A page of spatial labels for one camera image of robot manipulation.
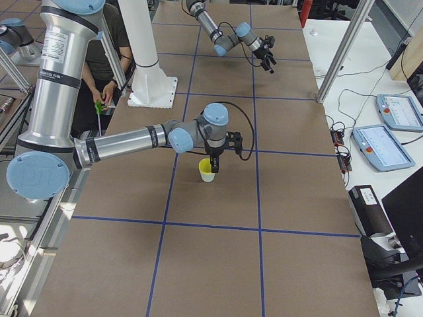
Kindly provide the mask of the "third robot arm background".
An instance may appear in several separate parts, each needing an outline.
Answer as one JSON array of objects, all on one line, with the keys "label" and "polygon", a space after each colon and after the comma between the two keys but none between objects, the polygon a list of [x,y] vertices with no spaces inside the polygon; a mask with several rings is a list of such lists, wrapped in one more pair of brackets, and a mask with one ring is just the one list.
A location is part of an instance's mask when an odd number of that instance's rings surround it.
[{"label": "third robot arm background", "polygon": [[39,45],[19,18],[1,21],[1,49],[7,55],[18,52],[26,61],[32,61],[41,55]]}]

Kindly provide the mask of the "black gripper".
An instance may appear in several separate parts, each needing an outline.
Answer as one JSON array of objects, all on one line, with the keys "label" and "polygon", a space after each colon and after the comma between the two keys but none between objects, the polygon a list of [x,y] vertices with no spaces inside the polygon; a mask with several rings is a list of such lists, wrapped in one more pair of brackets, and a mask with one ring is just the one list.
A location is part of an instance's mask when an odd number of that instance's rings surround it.
[{"label": "black gripper", "polygon": [[257,50],[254,51],[254,55],[256,58],[260,59],[260,66],[265,71],[269,71],[270,74],[274,73],[273,68],[270,64],[275,65],[276,60],[274,59],[273,53],[270,51],[272,47],[268,44],[262,44]]},{"label": "black gripper", "polygon": [[211,173],[219,172],[219,157],[225,150],[225,140],[207,140],[204,143],[206,153],[210,156]]}]

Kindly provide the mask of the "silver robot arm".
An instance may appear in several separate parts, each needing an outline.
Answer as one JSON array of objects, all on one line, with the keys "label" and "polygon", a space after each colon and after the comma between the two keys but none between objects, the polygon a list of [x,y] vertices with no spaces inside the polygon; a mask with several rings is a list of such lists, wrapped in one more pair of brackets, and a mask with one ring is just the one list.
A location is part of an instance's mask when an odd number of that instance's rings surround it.
[{"label": "silver robot arm", "polygon": [[17,139],[6,179],[27,199],[48,199],[69,183],[71,173],[104,159],[170,145],[177,153],[204,145],[213,172],[228,147],[229,114],[220,103],[208,104],[189,122],[171,120],[135,131],[71,137],[88,44],[98,35],[103,1],[43,1],[46,35],[28,129]]},{"label": "silver robot arm", "polygon": [[236,28],[226,21],[216,24],[206,11],[205,1],[182,1],[181,7],[187,15],[198,21],[213,43],[213,48],[218,56],[225,56],[239,44],[244,44],[260,61],[259,65],[255,65],[249,60],[244,47],[242,47],[245,58],[253,67],[261,67],[271,74],[274,73],[272,65],[276,64],[276,60],[271,52],[275,43],[273,36],[265,35],[264,38],[258,36],[247,22],[240,23]]}]

